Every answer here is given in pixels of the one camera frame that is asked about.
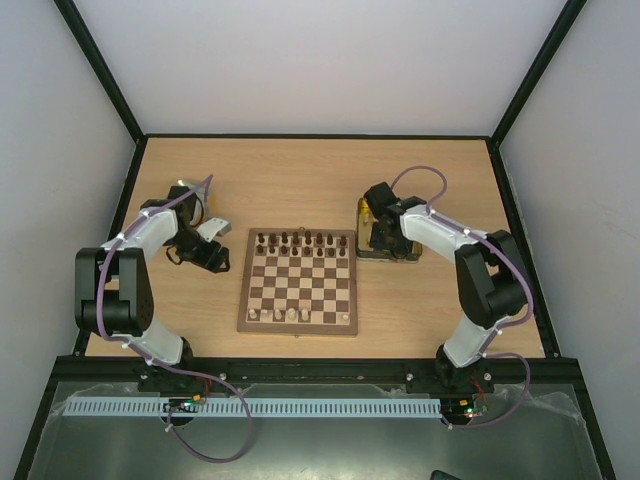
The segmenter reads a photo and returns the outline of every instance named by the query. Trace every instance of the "gray wall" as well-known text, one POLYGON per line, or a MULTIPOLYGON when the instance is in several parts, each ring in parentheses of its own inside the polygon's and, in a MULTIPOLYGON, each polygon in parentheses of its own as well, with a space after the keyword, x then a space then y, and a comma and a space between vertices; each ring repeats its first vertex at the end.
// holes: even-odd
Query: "gray wall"
POLYGON ((565 0, 77 0, 146 132, 490 134, 565 0))
POLYGON ((73 260, 104 241, 133 142, 52 1, 0 6, 0 478, 12 478, 55 356, 71 352, 73 260))
POLYGON ((640 3, 591 1, 503 145, 562 352, 619 478, 640 417, 640 3))

